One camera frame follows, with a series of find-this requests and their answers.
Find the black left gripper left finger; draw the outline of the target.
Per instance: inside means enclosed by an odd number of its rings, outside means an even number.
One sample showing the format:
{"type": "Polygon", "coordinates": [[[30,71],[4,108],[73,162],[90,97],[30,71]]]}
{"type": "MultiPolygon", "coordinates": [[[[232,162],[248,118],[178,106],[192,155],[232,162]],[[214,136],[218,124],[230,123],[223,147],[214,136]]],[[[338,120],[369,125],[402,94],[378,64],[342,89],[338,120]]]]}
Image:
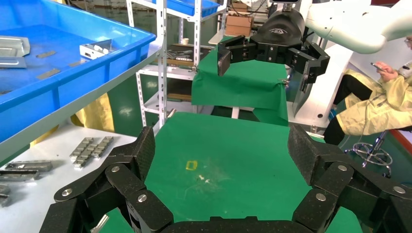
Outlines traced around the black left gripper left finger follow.
{"type": "Polygon", "coordinates": [[[88,233],[108,212],[119,209],[136,233],[159,233],[173,214],[145,185],[155,155],[152,127],[115,147],[94,171],[60,188],[41,225],[42,233],[88,233]]]}

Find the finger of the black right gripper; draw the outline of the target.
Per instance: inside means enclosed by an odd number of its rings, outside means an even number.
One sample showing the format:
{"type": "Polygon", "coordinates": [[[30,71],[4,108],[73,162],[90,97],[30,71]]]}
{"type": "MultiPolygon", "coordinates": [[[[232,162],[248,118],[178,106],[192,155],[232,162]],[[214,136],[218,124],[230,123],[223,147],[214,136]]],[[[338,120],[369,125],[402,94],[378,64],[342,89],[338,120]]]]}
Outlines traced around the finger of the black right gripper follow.
{"type": "Polygon", "coordinates": [[[226,39],[218,43],[218,76],[223,76],[230,64],[255,60],[257,44],[251,43],[244,35],[226,39]]]}
{"type": "Polygon", "coordinates": [[[326,72],[330,56],[316,43],[305,41],[300,50],[287,50],[287,66],[293,73],[301,74],[299,90],[306,92],[308,86],[316,82],[319,75],[326,72]]]}

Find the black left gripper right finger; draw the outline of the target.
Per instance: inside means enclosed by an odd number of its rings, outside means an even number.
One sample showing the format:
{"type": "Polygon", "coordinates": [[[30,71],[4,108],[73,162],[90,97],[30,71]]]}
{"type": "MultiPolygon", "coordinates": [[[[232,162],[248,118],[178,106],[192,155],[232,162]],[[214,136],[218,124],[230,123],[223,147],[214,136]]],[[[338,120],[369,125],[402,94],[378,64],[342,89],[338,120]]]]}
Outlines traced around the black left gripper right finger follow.
{"type": "Polygon", "coordinates": [[[288,151],[311,186],[293,213],[294,222],[324,233],[345,208],[375,233],[411,232],[411,188],[362,168],[337,146],[313,140],[301,126],[291,126],[288,151]]]}

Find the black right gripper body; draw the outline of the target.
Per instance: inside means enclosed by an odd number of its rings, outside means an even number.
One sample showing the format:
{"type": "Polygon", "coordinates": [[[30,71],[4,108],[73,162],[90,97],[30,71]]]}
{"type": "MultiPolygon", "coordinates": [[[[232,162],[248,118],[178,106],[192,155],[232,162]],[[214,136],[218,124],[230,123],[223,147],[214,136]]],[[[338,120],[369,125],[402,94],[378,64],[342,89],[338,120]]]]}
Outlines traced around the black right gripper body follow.
{"type": "Polygon", "coordinates": [[[257,61],[270,63],[289,63],[289,49],[301,49],[305,31],[305,22],[302,15],[291,9],[290,11],[276,11],[250,37],[250,42],[256,44],[257,61]]]}

